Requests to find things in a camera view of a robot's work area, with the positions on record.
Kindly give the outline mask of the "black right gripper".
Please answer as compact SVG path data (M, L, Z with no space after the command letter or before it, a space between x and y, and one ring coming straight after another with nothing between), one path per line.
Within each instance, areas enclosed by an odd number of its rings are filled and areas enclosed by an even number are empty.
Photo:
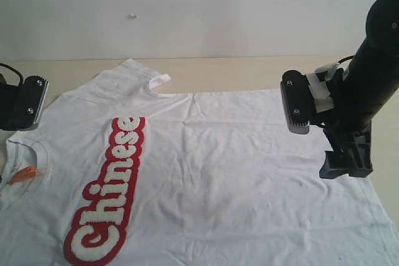
M319 178L336 179L349 176L368 176L373 172L371 162L371 135L373 111L353 103L341 103L322 113L322 123L332 147L350 156L348 168L342 154L325 151L325 160L319 170Z

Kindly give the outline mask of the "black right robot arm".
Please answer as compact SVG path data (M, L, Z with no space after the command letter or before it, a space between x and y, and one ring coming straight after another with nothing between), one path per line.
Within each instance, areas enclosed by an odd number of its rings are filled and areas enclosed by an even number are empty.
M322 179L365 178L373 171L372 118L398 90L398 0L376 0L365 31L348 67L327 85L334 111L324 133L332 150L325 153Z

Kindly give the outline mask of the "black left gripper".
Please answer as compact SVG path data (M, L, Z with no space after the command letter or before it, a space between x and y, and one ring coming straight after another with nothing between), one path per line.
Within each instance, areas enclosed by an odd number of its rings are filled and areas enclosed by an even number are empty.
M20 89L21 85L1 83L1 130L17 131L21 129L12 118Z

